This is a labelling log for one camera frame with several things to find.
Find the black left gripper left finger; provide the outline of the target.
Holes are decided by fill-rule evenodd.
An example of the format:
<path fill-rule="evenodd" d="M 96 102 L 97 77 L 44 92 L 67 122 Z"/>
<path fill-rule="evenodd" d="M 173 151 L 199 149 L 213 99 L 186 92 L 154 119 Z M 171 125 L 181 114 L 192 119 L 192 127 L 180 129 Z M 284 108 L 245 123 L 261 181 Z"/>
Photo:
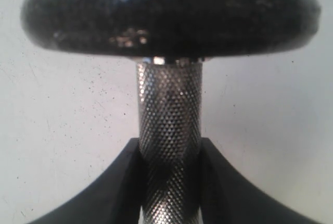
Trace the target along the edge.
<path fill-rule="evenodd" d="M 34 223 L 138 223 L 145 191 L 138 139 L 78 195 Z"/>

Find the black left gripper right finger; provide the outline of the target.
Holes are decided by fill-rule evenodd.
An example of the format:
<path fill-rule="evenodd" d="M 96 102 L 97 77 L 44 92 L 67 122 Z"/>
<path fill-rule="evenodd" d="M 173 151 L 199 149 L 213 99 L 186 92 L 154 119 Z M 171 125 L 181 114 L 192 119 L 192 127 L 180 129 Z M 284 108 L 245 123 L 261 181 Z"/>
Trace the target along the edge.
<path fill-rule="evenodd" d="M 315 223 L 254 186 L 208 138 L 201 139 L 200 173 L 203 223 Z"/>

